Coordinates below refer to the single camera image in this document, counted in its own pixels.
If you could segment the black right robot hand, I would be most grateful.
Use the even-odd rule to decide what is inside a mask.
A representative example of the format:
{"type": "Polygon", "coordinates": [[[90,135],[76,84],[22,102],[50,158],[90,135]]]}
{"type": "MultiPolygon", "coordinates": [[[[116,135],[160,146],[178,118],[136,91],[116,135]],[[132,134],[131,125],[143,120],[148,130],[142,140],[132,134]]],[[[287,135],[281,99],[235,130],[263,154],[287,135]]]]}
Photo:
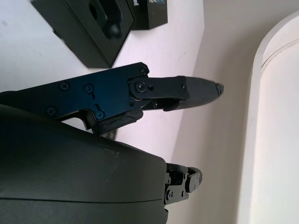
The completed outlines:
{"type": "Polygon", "coordinates": [[[3,224],[164,224],[198,168],[165,162],[103,134],[144,111],[205,105],[224,92],[198,77],[149,77],[144,63],[0,95],[3,224]]]}

